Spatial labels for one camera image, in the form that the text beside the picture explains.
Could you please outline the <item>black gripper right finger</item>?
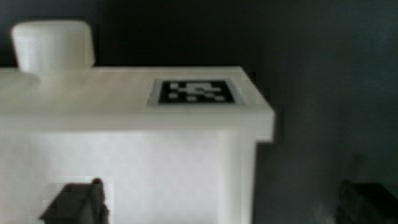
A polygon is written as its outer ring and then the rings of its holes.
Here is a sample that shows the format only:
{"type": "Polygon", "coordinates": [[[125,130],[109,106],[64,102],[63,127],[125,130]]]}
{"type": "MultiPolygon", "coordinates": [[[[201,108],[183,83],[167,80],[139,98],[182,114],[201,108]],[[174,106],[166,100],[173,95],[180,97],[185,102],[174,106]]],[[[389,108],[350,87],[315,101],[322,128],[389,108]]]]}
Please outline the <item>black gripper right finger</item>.
{"type": "Polygon", "coordinates": [[[398,224],[398,198],[381,183],[341,181],[336,224],[398,224]]]}

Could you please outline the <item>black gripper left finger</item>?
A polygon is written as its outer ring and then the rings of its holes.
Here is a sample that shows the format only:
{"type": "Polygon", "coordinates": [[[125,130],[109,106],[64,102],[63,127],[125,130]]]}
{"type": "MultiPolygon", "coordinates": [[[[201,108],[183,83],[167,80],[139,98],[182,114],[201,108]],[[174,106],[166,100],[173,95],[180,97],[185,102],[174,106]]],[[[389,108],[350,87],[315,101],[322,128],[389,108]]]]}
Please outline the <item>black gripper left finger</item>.
{"type": "Polygon", "coordinates": [[[103,181],[70,183],[39,216],[45,224],[109,224],[103,181]]]}

